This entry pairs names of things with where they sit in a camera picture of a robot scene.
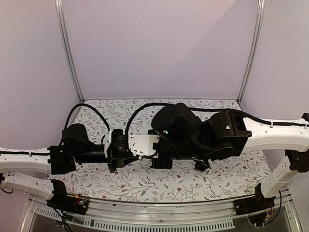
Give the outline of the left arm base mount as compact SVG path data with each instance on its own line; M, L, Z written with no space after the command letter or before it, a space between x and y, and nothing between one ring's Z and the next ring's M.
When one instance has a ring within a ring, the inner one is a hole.
M56 179L52 179L53 184L52 198L47 200L47 206L63 212L70 212L79 215L86 215L89 205L89 197L78 195L69 195L65 184Z

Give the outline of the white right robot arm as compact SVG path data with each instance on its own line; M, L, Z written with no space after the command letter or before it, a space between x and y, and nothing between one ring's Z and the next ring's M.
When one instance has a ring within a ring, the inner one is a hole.
M234 109L215 110L207 120L195 115L183 103L159 110L151 127L160 139L159 158L193 160L198 170L210 161L238 157L258 150L284 150L279 165L255 189L250 199L254 211L261 210L296 174L309 170L309 115L300 119L274 121L259 119Z

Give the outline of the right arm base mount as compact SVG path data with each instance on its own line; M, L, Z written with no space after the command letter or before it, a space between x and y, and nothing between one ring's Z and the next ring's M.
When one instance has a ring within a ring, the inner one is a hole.
M267 224L271 213L267 213L267 209L273 210L275 206L273 197L265 197L262 193L261 183L254 188L254 195L244 199L233 201L236 215L252 214L258 211L263 211L260 214L255 214L248 217L248 221L255 227L262 227Z

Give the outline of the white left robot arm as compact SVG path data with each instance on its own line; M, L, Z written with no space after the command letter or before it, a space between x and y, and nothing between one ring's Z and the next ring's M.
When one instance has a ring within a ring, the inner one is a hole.
M151 142L156 140L152 135L125 136L122 130L113 130L106 136L104 144L95 144L89 140L83 124L72 124L62 131L59 145L22 151L1 148L0 186L53 201L60 209L67 210L82 197L70 196L60 180L37 179L23 172L61 175L76 171L77 164L102 163L115 173L118 168L153 153Z

